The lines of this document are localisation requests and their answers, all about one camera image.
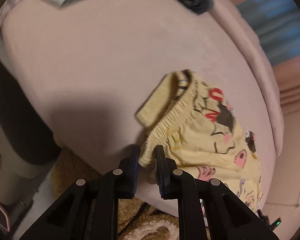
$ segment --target cartoon print clothing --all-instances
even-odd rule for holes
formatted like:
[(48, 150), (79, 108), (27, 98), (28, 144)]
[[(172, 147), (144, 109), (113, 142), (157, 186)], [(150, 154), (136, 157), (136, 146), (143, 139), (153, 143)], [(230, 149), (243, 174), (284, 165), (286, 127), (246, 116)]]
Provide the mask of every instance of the cartoon print clothing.
[(261, 193), (260, 160), (254, 134), (244, 131), (221, 89), (202, 82), (191, 70), (168, 74), (137, 119), (148, 137), (139, 163), (154, 167), (155, 146), (195, 178), (220, 179), (253, 211)]

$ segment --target cartoon pig print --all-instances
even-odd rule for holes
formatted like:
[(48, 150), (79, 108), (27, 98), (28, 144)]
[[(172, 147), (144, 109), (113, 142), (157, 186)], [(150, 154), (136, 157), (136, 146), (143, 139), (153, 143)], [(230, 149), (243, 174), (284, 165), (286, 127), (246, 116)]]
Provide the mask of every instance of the cartoon pig print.
[(199, 170), (198, 179), (204, 181), (208, 181), (209, 179), (212, 178), (212, 175), (216, 173), (216, 169), (210, 166), (201, 166), (201, 167), (197, 167), (197, 169)]
[(236, 157), (234, 157), (234, 163), (237, 164), (241, 169), (243, 169), (247, 160), (247, 152), (246, 150), (240, 151)]

